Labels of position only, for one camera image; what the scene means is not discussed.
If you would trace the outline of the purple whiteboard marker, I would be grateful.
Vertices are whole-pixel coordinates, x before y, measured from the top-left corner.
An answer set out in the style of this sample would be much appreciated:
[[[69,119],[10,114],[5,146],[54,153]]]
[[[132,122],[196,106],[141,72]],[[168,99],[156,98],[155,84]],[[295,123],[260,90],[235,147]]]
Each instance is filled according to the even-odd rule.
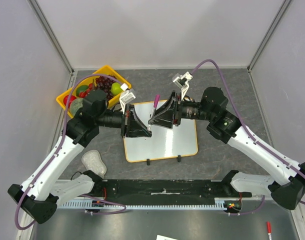
[[[157,109],[157,106],[158,106],[158,103],[159,103],[159,100],[160,100],[160,95],[157,94],[154,98],[154,102],[153,102],[153,108],[152,108],[152,111],[151,111],[151,114],[149,116],[149,120],[148,120],[148,126],[147,126],[147,129],[150,131],[151,130],[151,127],[152,127],[152,124],[150,123],[150,119],[154,117],[155,113],[156,113],[156,109]]]

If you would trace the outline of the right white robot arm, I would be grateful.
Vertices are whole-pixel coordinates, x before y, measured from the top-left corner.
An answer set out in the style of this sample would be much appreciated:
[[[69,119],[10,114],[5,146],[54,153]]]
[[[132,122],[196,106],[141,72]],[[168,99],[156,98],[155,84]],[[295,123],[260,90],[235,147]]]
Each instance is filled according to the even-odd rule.
[[[281,207],[294,210],[305,194],[305,162],[298,163],[264,142],[226,109],[227,104],[228,98],[218,87],[206,88],[199,102],[182,100],[173,91],[148,123],[172,129],[183,119],[207,121],[212,137],[244,153],[268,173],[232,170],[221,184],[222,193],[227,197],[238,192],[270,196]]]

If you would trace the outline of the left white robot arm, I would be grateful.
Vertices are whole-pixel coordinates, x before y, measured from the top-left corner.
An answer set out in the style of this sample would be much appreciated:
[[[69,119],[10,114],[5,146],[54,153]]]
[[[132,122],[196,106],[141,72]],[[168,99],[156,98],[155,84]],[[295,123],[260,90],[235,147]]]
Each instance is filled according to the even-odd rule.
[[[101,194],[103,188],[100,182],[104,175],[92,169],[61,188],[54,187],[70,162],[100,133],[100,127],[120,129],[123,138],[152,136],[152,132],[140,120],[134,105],[130,103],[136,98],[133,89],[121,93],[121,111],[109,109],[106,96],[102,90],[90,91],[83,98],[82,106],[74,117],[65,120],[62,136],[37,170],[23,183],[9,187],[7,192],[17,203],[16,216],[22,209],[34,222],[43,224],[62,204],[84,194],[92,197]]]

